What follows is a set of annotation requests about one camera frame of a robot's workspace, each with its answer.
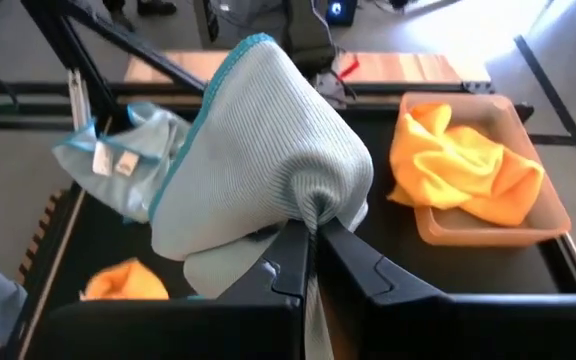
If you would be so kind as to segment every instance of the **black metal frame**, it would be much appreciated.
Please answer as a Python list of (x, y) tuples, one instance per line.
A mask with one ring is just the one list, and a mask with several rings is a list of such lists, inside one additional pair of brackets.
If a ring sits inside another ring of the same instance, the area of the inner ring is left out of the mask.
[[(125, 128), (128, 122), (125, 121), (124, 104), (121, 103), (121, 96), (136, 96), (136, 95), (196, 95), (201, 96), (205, 84), (200, 80), (194, 78), (192, 75), (181, 69), (176, 64), (166, 59), (163, 55), (155, 50), (149, 48), (144, 43), (139, 41), (133, 35), (114, 27), (110, 22), (96, 16), (94, 11), (80, 0), (59, 0), (59, 1), (42, 1), (42, 0), (21, 0), (22, 4), (33, 18), (58, 58), (68, 70), (79, 70), (85, 79), (90, 94), (90, 102), (93, 112), (99, 121), (97, 130), (106, 128), (108, 119), (113, 118), (113, 123), (117, 122), (118, 125), (113, 125), (116, 128)], [(112, 44), (118, 46), (122, 50), (139, 57), (144, 60), (148, 65), (168, 76), (173, 84), (109, 84), (105, 81), (103, 76), (99, 73), (94, 65), (94, 62), (84, 45), (76, 34), (69, 18), (73, 18), (82, 25), (93, 30), (104, 39)], [(474, 84), (389, 84), (379, 86), (374, 84), (355, 84), (351, 88), (359, 96), (362, 95), (396, 95), (403, 94), (406, 91), (435, 91), (435, 92), (490, 92), (492, 88), (488, 83), (474, 83)], [(52, 94), (57, 96), (68, 96), (68, 87), (63, 84), (51, 83), (9, 83), (6, 87), (0, 86), (0, 94), (5, 94), (11, 91), (22, 96), (26, 95), (39, 95), (39, 94)], [(385, 105), (387, 107), (398, 108), (397, 104)], [(353, 111), (354, 108), (362, 110), (374, 108), (383, 108), (381, 105), (354, 105), (349, 104), (348, 110), (340, 110), (343, 116), (344, 111)], [(169, 106), (173, 111), (186, 118), (194, 118), (194, 114), (198, 111), (198, 106), (179, 106), (171, 104)], [(44, 103), (20, 103), (14, 112), (10, 110), (2, 110), (0, 108), (0, 115), (45, 115), (45, 116), (69, 116), (71, 108), (69, 104), (44, 104)], [(518, 113), (522, 115), (522, 120), (527, 120), (532, 114), (532, 108), (525, 105), (518, 105)], [(71, 131), (71, 123), (59, 122), (20, 122), (20, 121), (6, 121), (0, 120), (0, 129), (25, 129), (33, 131)], [(559, 137), (544, 137), (536, 136), (538, 139), (557, 143), (565, 142), (565, 139)], [(53, 218), (53, 225), (47, 232), (39, 253), (35, 258), (35, 265), (33, 266), (32, 274), (28, 274), (29, 280), (28, 287), (29, 298), (22, 310), (20, 319), (12, 333), (10, 343), (7, 347), (7, 357), (16, 358), (19, 355), (22, 342), (28, 336), (28, 319), (35, 313), (35, 307), (40, 301), (41, 293), (43, 292), (44, 283), (49, 278), (49, 273), (53, 266), (53, 260), (58, 253), (59, 247), (64, 241), (64, 234), (67, 232), (67, 223), (74, 221), (76, 217), (76, 202), (82, 196), (82, 189), (73, 184), (69, 193), (60, 200), (59, 210)], [(309, 242), (307, 239), (307, 231), (301, 223), (291, 222), (284, 229), (282, 239), (278, 239), (274, 245), (268, 249), (264, 256), (257, 262), (257, 264), (238, 281), (233, 287), (226, 291), (226, 293), (217, 301), (213, 303), (205, 302), (192, 302), (192, 301), (170, 301), (165, 304), (157, 304), (153, 306), (149, 302), (144, 302), (141, 309), (148, 312), (151, 316), (157, 316), (165, 320), (166, 315), (172, 313), (188, 318), (197, 312), (203, 316), (228, 316), (234, 319), (241, 319), (241, 321), (253, 323), (258, 325), (248, 326), (252, 329), (251, 332), (242, 333), (238, 339), (239, 345), (250, 345), (246, 349), (249, 350), (249, 357), (254, 357), (259, 353), (256, 350), (263, 342), (262, 337), (268, 337), (268, 342), (265, 344), (272, 344), (275, 346), (273, 351), (273, 358), (285, 359), (299, 359), (303, 357), (303, 302), (306, 297), (306, 281), (309, 273), (310, 253)], [(350, 329), (354, 329), (356, 340), (360, 343), (360, 347), (369, 356), (370, 352), (392, 352), (390, 342), (393, 340), (395, 333), (393, 327), (384, 330), (392, 321), (407, 321), (407, 324), (412, 326), (419, 326), (420, 319), (439, 321), (440, 326), (435, 330), (428, 332), (428, 324), (421, 324), (422, 327), (407, 327), (407, 330), (413, 329), (415, 331), (397, 331), (398, 344), (410, 345), (418, 341), (412, 336), (427, 336), (427, 335), (441, 335), (439, 330), (446, 332), (452, 331), (455, 324), (463, 319), (469, 317), (470, 319), (476, 316), (485, 317), (494, 315), (496, 319), (500, 319), (500, 314), (508, 314), (513, 312), (525, 315), (527, 323), (534, 320), (531, 317), (531, 311), (535, 309), (534, 299), (520, 299), (521, 301), (512, 300), (510, 298), (491, 298), (491, 297), (472, 297), (461, 295), (447, 295), (432, 288), (430, 285), (408, 274), (397, 265), (390, 262), (383, 255), (370, 248), (361, 239), (347, 232), (338, 222), (332, 222), (326, 225), (320, 234), (320, 241), (318, 242), (317, 257), (320, 261), (325, 262), (326, 267), (320, 267), (320, 278), (322, 283), (342, 282), (343, 286), (332, 286), (331, 289), (343, 290), (343, 293), (335, 293), (333, 291), (333, 299), (348, 300), (344, 309), (344, 314), (347, 318), (344, 321), (352, 323)], [(571, 248), (570, 242), (566, 238), (556, 239), (540, 246), (544, 257), (548, 260), (548, 266), (553, 276), (557, 279), (562, 292), (576, 293), (576, 254), (574, 249)], [(558, 319), (570, 319), (565, 315), (565, 311), (575, 310), (576, 298), (563, 298), (564, 301), (559, 307), (552, 308), (554, 312), (544, 313), (542, 315), (551, 316), (556, 314)], [(134, 306), (136, 304), (121, 304), (114, 303), (113, 309), (104, 308), (106, 304), (76, 304), (68, 306), (63, 311), (58, 311), (50, 320), (59, 321), (69, 319), (71, 322), (79, 321), (80, 325), (86, 324), (84, 318), (90, 311), (103, 314), (108, 314), (109, 318), (122, 318), (134, 313)], [(257, 316), (253, 319), (246, 314), (246, 311), (255, 311), (255, 308), (265, 308), (269, 312), (262, 314), (264, 316)], [(415, 309), (411, 313), (421, 314), (420, 310), (431, 311), (422, 318), (406, 318), (402, 317), (402, 313), (407, 310)], [(282, 336), (278, 336), (275, 332), (267, 332), (269, 325), (265, 320), (280, 321), (285, 326)], [(175, 331), (181, 331), (183, 334), (187, 326), (196, 326), (198, 323), (186, 323), (182, 320), (178, 322), (178, 328)], [(107, 330), (110, 331), (116, 327), (110, 326)], [(65, 334), (83, 336), (84, 333), (72, 332), (65, 329)], [(187, 344), (181, 345), (180, 349), (182, 355), (201, 357), (219, 357), (218, 352), (223, 351), (224, 344), (215, 347), (215, 353), (206, 354), (202, 353), (206, 349), (205, 338), (211, 332), (214, 334), (214, 329), (204, 329), (205, 331), (196, 331), (194, 340), (189, 340)], [(507, 332), (516, 331), (516, 327), (505, 328)], [(68, 336), (62, 337), (61, 340), (50, 338), (55, 342), (55, 346), (71, 346), (72, 344), (65, 344), (64, 339)], [(54, 358), (54, 349), (46, 348), (45, 356)], [(117, 352), (112, 352), (112, 348), (105, 348), (107, 351), (105, 357), (117, 357)], [(99, 348), (95, 350), (95, 355), (99, 356)]]

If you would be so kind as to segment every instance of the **care label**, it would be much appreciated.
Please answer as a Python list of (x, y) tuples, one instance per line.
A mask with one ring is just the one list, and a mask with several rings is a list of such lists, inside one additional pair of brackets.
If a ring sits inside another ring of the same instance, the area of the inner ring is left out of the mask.
[(95, 144), (95, 153), (92, 157), (92, 172), (98, 175), (112, 175), (112, 152), (101, 141)]
[(137, 163), (139, 162), (139, 155), (124, 151), (119, 158), (119, 162), (115, 165), (115, 171), (126, 176), (132, 175)]

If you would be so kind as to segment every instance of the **black cable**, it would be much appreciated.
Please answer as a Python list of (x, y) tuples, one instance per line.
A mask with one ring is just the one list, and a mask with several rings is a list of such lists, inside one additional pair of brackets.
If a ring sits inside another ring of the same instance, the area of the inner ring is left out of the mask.
[(341, 76), (339, 76), (339, 74), (337, 74), (337, 72), (335, 70), (329, 69), (328, 71), (332, 74), (332, 76), (335, 77), (335, 79), (337, 81), (339, 81), (339, 84), (341, 84), (341, 87), (344, 88), (344, 93), (350, 95), (350, 97), (353, 100), (357, 100), (357, 93), (355, 92), (355, 90), (353, 90), (350, 86), (348, 86), (348, 84), (346, 84), (344, 79), (342, 79)]
[(0, 87), (4, 89), (8, 97), (10, 97), (10, 101), (12, 102), (13, 108), (15, 110), (19, 109), (19, 100), (17, 99), (17, 94), (15, 93), (15, 91), (12, 88), (10, 88), (10, 86), (8, 86), (5, 81), (2, 81), (1, 79), (0, 79)]

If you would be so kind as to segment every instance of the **yellow towel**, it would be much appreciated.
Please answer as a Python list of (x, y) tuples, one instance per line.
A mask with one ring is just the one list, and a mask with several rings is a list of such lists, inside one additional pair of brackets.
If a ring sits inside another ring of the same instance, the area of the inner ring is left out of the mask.
[(543, 167), (472, 128), (448, 128), (451, 115), (449, 105), (424, 104), (399, 120), (390, 148), (397, 186), (388, 199), (521, 224), (539, 194)]
[(88, 282), (82, 300), (167, 300), (168, 292), (159, 278), (137, 259), (100, 271)]

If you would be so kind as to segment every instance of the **metal rod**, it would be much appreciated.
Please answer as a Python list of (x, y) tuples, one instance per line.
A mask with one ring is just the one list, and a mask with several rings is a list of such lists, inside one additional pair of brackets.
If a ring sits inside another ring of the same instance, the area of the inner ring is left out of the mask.
[[(10, 82), (6, 83), (17, 95), (60, 95), (68, 96), (68, 84), (65, 82)], [(139, 95), (201, 95), (188, 89), (188, 87), (174, 83), (149, 83), (149, 82), (119, 82), (107, 83), (115, 96), (139, 96)], [(348, 87), (358, 96), (362, 95), (401, 95), (406, 91), (421, 92), (448, 92), (450, 89), (461, 89), (460, 84), (369, 84), (352, 83)], [(0, 86), (0, 94), (5, 94), (5, 89)]]
[(538, 245), (559, 292), (565, 294), (576, 293), (576, 252), (570, 244), (572, 241), (566, 234)]
[(75, 130), (83, 128), (90, 120), (90, 104), (85, 95), (86, 83), (78, 70), (68, 72), (68, 88), (70, 92), (70, 106), (72, 108), (72, 122)]
[(72, 132), (73, 127), (68, 122), (0, 120), (0, 130)]
[(19, 116), (65, 116), (70, 119), (72, 111), (70, 104), (22, 103), (17, 108), (0, 106), (0, 117)]
[(62, 15), (61, 9), (57, 6), (58, 2), (22, 0), (22, 4), (64, 67), (81, 71), (90, 87), (92, 105), (98, 117), (106, 119), (109, 116), (121, 116), (120, 107), (75, 33), (72, 24)]
[(68, 16), (93, 30), (113, 45), (141, 58), (148, 65), (168, 76), (174, 83), (187, 86), (195, 94), (203, 93), (206, 87), (203, 81), (197, 79), (150, 46), (147, 46), (135, 36), (118, 30), (111, 22), (96, 16), (90, 5), (79, 0), (68, 0), (65, 5)]

